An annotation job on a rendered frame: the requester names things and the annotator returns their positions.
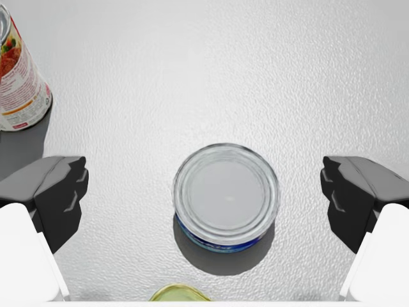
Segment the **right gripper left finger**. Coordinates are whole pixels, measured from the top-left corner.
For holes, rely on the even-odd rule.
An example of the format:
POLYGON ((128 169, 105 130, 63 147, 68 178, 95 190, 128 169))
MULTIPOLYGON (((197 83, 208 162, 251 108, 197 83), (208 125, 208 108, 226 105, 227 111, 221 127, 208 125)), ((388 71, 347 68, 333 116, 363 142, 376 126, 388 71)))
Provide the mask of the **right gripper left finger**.
POLYGON ((54 254, 78 230, 85 157, 37 160, 0 181, 0 302, 68 301, 54 254))

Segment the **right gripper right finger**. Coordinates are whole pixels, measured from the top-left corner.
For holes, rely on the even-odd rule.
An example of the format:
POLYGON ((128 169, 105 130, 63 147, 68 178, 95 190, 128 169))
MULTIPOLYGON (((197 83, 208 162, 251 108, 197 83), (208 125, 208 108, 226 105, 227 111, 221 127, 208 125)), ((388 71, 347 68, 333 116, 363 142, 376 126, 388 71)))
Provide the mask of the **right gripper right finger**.
POLYGON ((409 180, 363 157, 323 165, 330 229, 355 253, 339 300, 409 302, 409 180))

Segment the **red and white can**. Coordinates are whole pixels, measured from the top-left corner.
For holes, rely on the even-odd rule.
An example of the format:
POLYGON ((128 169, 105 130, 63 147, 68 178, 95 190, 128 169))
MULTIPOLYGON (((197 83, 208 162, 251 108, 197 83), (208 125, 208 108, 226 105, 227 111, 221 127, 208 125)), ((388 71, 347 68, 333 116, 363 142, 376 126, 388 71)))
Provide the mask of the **red and white can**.
POLYGON ((52 92, 8 9, 0 4, 0 131, 17 132, 43 120, 52 92))

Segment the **blue flat can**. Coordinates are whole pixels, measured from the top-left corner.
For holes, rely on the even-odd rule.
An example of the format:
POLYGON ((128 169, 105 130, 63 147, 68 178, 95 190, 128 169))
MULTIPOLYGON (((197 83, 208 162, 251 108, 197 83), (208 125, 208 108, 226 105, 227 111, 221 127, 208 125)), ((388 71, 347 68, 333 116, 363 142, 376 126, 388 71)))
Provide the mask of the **blue flat can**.
POLYGON ((257 244, 277 217, 280 188, 269 163, 253 150, 217 143, 190 154, 173 181, 175 218, 194 244, 220 254, 257 244))

